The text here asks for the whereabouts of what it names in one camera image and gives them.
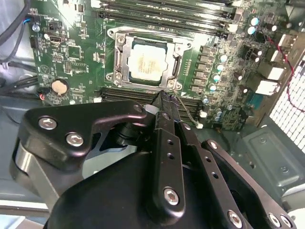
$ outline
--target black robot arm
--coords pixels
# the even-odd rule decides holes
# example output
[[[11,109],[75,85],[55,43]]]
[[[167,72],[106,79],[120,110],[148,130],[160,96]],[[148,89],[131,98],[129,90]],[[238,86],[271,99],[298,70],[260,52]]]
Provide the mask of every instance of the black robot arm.
[[[287,213],[213,140],[200,144],[161,91],[126,100],[28,111],[10,171],[50,210],[45,228],[295,229]],[[83,179],[101,133],[105,149],[137,152]]]

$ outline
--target perforated metal panel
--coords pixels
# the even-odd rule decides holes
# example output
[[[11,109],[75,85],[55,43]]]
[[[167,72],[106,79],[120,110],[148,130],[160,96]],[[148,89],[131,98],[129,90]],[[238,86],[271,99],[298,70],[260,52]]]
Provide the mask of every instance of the perforated metal panel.
[[[289,103],[286,91],[276,103],[270,117],[305,153],[305,113]],[[305,56],[291,80],[290,98],[296,107],[305,110]]]

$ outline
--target black cable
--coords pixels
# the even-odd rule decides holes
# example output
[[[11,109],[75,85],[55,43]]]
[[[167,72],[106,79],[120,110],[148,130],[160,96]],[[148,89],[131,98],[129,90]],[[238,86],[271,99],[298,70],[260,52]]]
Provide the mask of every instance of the black cable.
[[[25,30],[25,24],[22,23],[15,47],[13,48],[13,50],[11,51],[10,55],[7,58],[5,58],[4,60],[0,60],[0,63],[9,63],[16,56],[17,50],[20,46],[24,34],[24,30]]]
[[[33,85],[36,85],[36,84],[38,84],[38,77],[37,76],[28,77],[28,78],[16,81],[14,83],[11,83],[7,86],[4,86],[4,87],[0,88],[0,94],[9,93],[9,92],[12,92],[14,90],[18,90],[20,88],[33,86]]]
[[[17,30],[20,23],[22,23],[24,18],[28,15],[30,6],[31,6],[31,0],[25,0],[22,11],[19,13],[16,19],[11,23],[11,25],[9,25],[9,27],[0,35],[0,45],[3,45],[4,42],[6,42],[12,36],[12,34]]]
[[[17,125],[20,124],[19,122],[17,122],[15,119],[13,119],[11,117],[11,115],[5,110],[5,108],[1,104],[0,104],[0,110],[2,110],[3,113],[8,117],[8,119],[10,119],[14,124],[17,124]]]
[[[32,72],[32,73],[37,72],[35,66],[27,65],[27,64],[24,64],[24,63],[20,63],[20,62],[11,61],[11,62],[8,63],[8,66],[9,67],[14,67],[14,68],[22,68],[22,69],[24,69],[26,71],[29,71],[29,72]]]

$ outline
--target motherboard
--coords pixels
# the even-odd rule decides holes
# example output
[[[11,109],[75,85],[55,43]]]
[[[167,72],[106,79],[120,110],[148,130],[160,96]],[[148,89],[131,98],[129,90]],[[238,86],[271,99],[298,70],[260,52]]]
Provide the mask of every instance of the motherboard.
[[[53,105],[179,96],[181,119],[239,131],[281,87],[300,24],[286,0],[33,0],[30,44]]]

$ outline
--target red wire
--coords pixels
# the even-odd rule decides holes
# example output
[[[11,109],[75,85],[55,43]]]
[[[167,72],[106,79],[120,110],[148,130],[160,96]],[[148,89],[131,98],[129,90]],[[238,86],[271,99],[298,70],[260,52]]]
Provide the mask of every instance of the red wire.
[[[267,37],[267,38],[268,38],[268,41],[269,41],[271,44],[273,44],[273,45],[276,46],[277,50],[278,50],[278,51],[282,54],[282,56],[284,57],[285,62],[286,62],[286,63],[289,65],[289,67],[290,67],[291,75],[290,75],[290,77],[289,77],[289,79],[288,79],[288,84],[287,84],[288,101],[289,101],[289,103],[291,104],[292,107],[294,107],[294,108],[296,108],[297,110],[299,110],[299,111],[301,111],[301,112],[304,113],[305,110],[302,110],[301,108],[299,108],[299,107],[297,107],[296,105],[294,105],[294,104],[292,103],[291,97],[290,97],[290,83],[291,83],[291,81],[292,81],[292,79],[293,79],[293,77],[294,77],[294,75],[295,75],[295,69],[293,68],[293,66],[291,65],[290,61],[288,60],[287,55],[285,55],[285,54],[283,53],[281,47],[280,47],[278,44],[275,44],[275,42],[274,42],[270,37]]]

